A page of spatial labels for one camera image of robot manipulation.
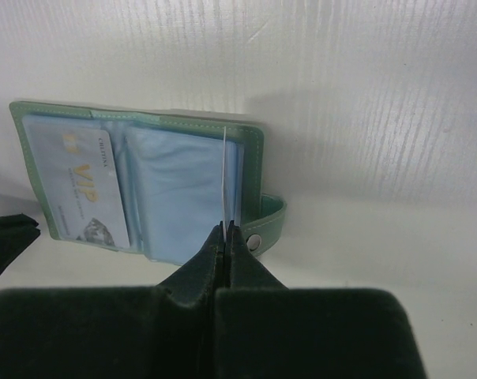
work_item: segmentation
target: white wood grain surface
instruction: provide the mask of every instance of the white wood grain surface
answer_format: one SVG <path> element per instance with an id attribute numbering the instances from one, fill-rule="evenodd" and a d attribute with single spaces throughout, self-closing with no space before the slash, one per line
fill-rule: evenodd
<path id="1" fill-rule="evenodd" d="M 430 377 L 477 378 L 477 0 L 0 0 L 0 214 L 37 215 L 14 99 L 263 122 L 265 264 L 394 292 Z M 171 270 L 44 236 L 0 288 Z"/>

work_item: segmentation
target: green wallet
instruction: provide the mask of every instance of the green wallet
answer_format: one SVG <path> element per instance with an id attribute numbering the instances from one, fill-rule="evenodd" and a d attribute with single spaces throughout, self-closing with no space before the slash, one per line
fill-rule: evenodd
<path id="1" fill-rule="evenodd" d="M 183 265 L 220 221 L 254 255 L 280 237 L 286 203 L 261 193 L 256 125 L 25 101 L 10 111 L 54 239 Z"/>

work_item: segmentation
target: black object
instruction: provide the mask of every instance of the black object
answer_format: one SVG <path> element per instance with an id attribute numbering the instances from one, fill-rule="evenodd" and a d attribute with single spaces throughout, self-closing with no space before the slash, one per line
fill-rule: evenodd
<path id="1" fill-rule="evenodd" d="M 0 217 L 0 275 L 40 235 L 39 224 L 26 215 Z"/>
<path id="2" fill-rule="evenodd" d="M 155 287 L 0 292 L 0 378 L 426 378 L 392 295 L 288 290 L 227 235 Z"/>

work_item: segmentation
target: green strap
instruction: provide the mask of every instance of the green strap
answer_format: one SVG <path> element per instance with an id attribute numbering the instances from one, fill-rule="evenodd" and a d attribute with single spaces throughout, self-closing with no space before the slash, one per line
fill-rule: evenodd
<path id="1" fill-rule="evenodd" d="M 261 243 L 252 250 L 254 256 L 263 254 L 275 245 L 283 229 L 286 202 L 280 197 L 267 194 L 261 195 L 261 217 L 241 226 L 246 241 L 251 235 L 259 235 Z"/>

